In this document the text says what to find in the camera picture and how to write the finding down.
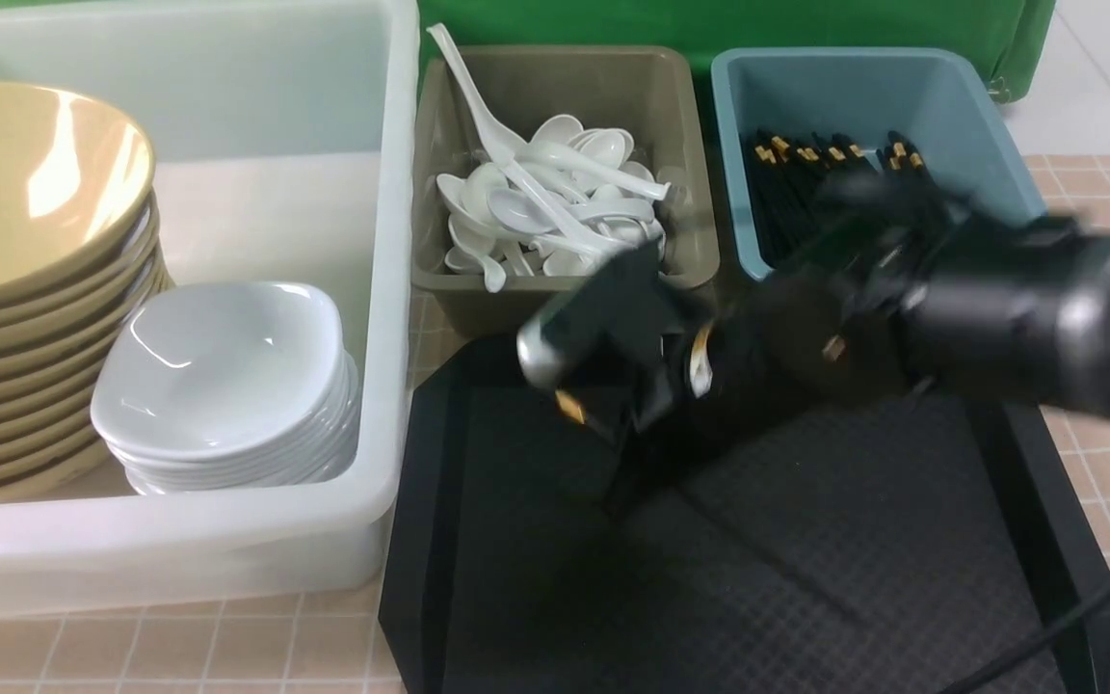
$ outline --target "tan plastic bin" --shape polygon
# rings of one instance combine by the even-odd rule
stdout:
[[[586,128],[626,128],[638,159],[673,192],[657,208],[667,230],[666,273],[683,289],[705,289],[718,272],[718,237],[709,198],[692,74],[665,48],[509,46],[466,48],[465,62],[482,98],[501,121],[528,138],[555,113]],[[435,295],[451,325],[466,338],[518,328],[552,294],[581,278],[507,278],[498,294],[481,276],[443,268],[451,247],[448,211],[435,177],[466,177],[481,152],[474,122],[444,61],[427,67],[415,124],[413,167],[413,285]]]

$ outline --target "textured black surface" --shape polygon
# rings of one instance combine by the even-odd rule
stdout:
[[[464,403],[444,694],[926,694],[1040,626],[959,401],[806,418],[692,484],[862,624],[677,497],[609,527],[609,456],[549,401]],[[986,691],[1064,688],[1043,654]]]

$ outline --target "black cable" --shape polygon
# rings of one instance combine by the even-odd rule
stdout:
[[[970,691],[978,691],[1000,676],[1009,675],[1022,663],[1035,657],[1043,648],[1048,648],[1060,638],[1069,628],[1076,626],[1080,621],[1096,614],[1099,610],[1110,603],[1110,582],[1104,587],[1099,589],[1096,594],[1077,603],[1073,610],[1064,612],[1052,624],[1043,627],[1039,632],[1032,633],[1029,638],[1021,641],[1003,654],[997,655],[995,660],[978,668],[968,676],[946,686],[938,694],[969,694]]]

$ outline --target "tiled floor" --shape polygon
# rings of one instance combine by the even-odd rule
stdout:
[[[1054,208],[1110,228],[1110,157],[1027,159]],[[462,339],[413,299],[411,368],[424,378]],[[1110,561],[1110,425],[1048,413]],[[0,621],[0,694],[404,694],[375,627],[379,584],[105,614]]]
[[[1110,0],[1060,0],[1030,95],[1005,109],[1023,153],[1110,154]]]

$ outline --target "blue plastic bin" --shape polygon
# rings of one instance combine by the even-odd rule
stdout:
[[[972,193],[992,214],[1022,223],[1046,208],[982,82],[966,59],[928,48],[739,48],[714,59],[717,110],[735,247],[744,272],[761,260],[744,171],[744,138],[842,132],[859,147],[902,132],[937,182]]]

